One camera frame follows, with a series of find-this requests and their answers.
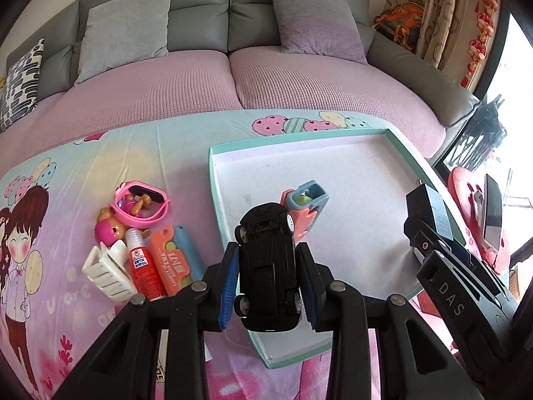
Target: cartoon girl's hair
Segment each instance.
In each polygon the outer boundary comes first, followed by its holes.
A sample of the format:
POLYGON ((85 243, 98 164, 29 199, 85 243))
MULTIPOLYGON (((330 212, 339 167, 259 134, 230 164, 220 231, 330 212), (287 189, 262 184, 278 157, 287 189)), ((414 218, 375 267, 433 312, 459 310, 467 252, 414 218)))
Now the cartoon girl's hair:
POLYGON ((7 219, 4 238, 2 239, 2 260, 0 260, 0 290, 5 286, 5 276, 9 271, 11 254, 7 247, 7 239, 16 229, 18 233, 26 232, 31 236, 31 241, 37 237, 39 228, 43 225, 44 215, 48 209, 48 191, 38 185, 28 189, 26 194, 19 200, 9 214, 9 210, 4 208, 0 211, 0 221, 4 217, 7 219))

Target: toy car wheel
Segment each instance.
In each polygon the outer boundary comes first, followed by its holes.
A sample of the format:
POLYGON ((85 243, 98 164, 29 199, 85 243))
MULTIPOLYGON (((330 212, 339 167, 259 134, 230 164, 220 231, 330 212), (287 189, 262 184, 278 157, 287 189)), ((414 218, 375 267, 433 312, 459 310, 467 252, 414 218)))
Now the toy car wheel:
POLYGON ((245 245, 248 243, 248 235, 244 225, 239 224, 235 227, 235 239, 239 245, 245 245))
POLYGON ((292 236, 294 234, 294 220, 290 213, 282 214, 280 217, 281 229, 286 235, 292 236))
POLYGON ((290 314, 300 314, 302 312, 302 298, 298 290, 287 292, 287 311, 290 314))
POLYGON ((250 299, 246 295, 238 295, 234 301, 234 310, 239 317, 248 316, 250 314, 250 299))

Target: white and black device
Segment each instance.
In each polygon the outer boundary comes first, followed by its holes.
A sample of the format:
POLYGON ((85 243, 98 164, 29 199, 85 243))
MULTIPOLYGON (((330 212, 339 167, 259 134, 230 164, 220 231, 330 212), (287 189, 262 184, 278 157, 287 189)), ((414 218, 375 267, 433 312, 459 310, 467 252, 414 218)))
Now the white and black device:
POLYGON ((474 194, 478 205, 478 224, 481 229, 483 249, 499 252, 502 241, 502 193, 496 181, 485 175, 483 194, 474 194))

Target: red bottle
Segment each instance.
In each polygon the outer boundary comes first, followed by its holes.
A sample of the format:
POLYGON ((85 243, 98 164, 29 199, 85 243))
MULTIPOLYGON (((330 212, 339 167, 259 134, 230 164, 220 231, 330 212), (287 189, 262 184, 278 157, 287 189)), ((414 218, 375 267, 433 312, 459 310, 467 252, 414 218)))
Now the red bottle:
POLYGON ((138 229, 126 231, 126 245, 130 250, 130 267, 133 284, 139 293, 142 293, 150 301, 166 296, 163 282, 159 277, 154 259, 145 247, 142 234, 138 229))

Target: black and white patterned pillow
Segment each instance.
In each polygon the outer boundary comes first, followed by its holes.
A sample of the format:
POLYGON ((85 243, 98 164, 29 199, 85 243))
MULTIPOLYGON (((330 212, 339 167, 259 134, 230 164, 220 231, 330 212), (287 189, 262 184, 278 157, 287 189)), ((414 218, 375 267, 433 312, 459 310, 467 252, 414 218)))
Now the black and white patterned pillow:
POLYGON ((41 39, 9 69, 2 91, 0 132, 30 114, 37 105, 37 87, 43 50, 44 39, 41 39))

